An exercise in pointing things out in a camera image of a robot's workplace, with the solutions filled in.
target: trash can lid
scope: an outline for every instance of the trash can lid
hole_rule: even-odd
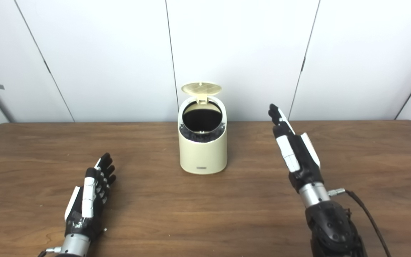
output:
[[[198,104],[207,104],[207,96],[218,94],[222,87],[210,82],[194,82],[182,86],[182,91],[191,95],[197,96]]]

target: robotic hand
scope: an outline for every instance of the robotic hand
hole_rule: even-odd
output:
[[[350,211],[330,198],[344,193],[345,189],[326,191],[320,160],[307,134],[296,135],[283,112],[274,104],[269,107],[269,116],[275,124],[274,136],[290,171],[290,182],[306,208],[313,256],[367,257],[364,243],[350,219]]]
[[[112,158],[105,153],[94,168],[88,168],[82,187],[75,187],[66,212],[66,231],[61,247],[44,250],[39,257],[49,252],[59,253],[57,257],[85,257],[90,243],[103,232],[101,215],[109,195],[109,189],[115,181],[112,175],[115,167]]]

